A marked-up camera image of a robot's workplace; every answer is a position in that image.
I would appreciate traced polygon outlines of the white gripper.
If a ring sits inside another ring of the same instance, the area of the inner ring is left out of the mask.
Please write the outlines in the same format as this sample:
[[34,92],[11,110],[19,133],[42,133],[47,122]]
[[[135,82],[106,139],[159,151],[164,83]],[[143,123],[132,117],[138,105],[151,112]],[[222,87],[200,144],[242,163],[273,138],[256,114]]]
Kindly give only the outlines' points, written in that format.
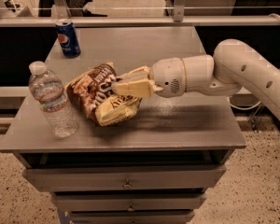
[[185,66],[179,58],[164,59],[150,68],[141,66],[120,75],[117,81],[111,85],[117,95],[149,98],[156,93],[164,98],[177,97],[185,93]]

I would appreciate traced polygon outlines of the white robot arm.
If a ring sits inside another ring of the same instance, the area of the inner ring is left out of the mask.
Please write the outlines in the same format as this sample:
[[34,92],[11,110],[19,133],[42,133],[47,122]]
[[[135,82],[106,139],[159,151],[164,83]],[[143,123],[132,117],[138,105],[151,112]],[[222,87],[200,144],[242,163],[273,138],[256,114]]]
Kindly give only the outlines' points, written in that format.
[[246,43],[221,41],[212,55],[160,60],[118,77],[112,91],[118,95],[171,98],[186,92],[232,96],[245,88],[280,121],[280,70]]

